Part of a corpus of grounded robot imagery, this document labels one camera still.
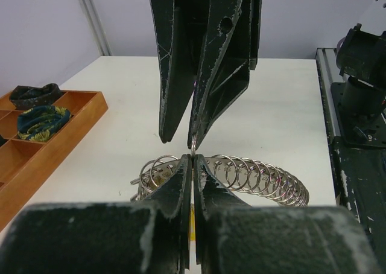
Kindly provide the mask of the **wooden compartment tray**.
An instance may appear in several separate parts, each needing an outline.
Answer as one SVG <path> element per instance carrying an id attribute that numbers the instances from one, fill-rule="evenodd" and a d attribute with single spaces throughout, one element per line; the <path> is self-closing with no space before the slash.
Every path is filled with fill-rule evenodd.
<path id="1" fill-rule="evenodd" d="M 107 112 L 100 91 L 69 91 L 55 101 L 69 121 L 47 141 L 23 139 L 17 130 L 22 113 L 8 95 L 1 97 L 1 228 L 4 229 L 68 154 Z"/>

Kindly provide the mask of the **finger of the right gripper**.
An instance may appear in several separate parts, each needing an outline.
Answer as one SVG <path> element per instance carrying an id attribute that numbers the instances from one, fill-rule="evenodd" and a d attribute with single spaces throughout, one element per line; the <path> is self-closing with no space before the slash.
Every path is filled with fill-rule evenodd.
<path id="1" fill-rule="evenodd" d="M 178 0 L 150 0 L 160 73 L 159 137 L 172 141 L 193 91 L 193 68 Z"/>
<path id="2" fill-rule="evenodd" d="M 189 120 L 197 149 L 214 122 L 248 88 L 256 68 L 262 0 L 209 0 Z"/>

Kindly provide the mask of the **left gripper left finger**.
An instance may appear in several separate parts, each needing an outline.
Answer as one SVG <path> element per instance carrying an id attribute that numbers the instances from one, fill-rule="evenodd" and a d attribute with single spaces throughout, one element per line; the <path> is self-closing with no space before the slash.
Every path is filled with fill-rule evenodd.
<path id="1" fill-rule="evenodd" d="M 1 244 L 2 273 L 183 273 L 189 269 L 192 159 L 138 202 L 24 208 Z"/>

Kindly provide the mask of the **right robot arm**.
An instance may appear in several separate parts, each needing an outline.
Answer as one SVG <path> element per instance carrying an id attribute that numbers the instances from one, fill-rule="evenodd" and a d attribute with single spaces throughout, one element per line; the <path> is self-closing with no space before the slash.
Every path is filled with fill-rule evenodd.
<path id="1" fill-rule="evenodd" d="M 160 72 L 159 136 L 167 143 L 191 106 L 188 147 L 248 88 L 262 0 L 150 0 Z M 385 234 L 385 35 L 351 28 L 337 51 L 344 82 L 323 85 L 332 165 L 344 204 L 370 235 Z"/>

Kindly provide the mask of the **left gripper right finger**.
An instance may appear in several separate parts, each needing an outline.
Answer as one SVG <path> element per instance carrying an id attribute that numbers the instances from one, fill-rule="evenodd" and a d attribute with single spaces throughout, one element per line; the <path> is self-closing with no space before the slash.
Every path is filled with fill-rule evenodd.
<path id="1" fill-rule="evenodd" d="M 196 261 L 203 273 L 381 273 L 341 206 L 309 206 L 294 175 L 250 158 L 196 155 Z"/>

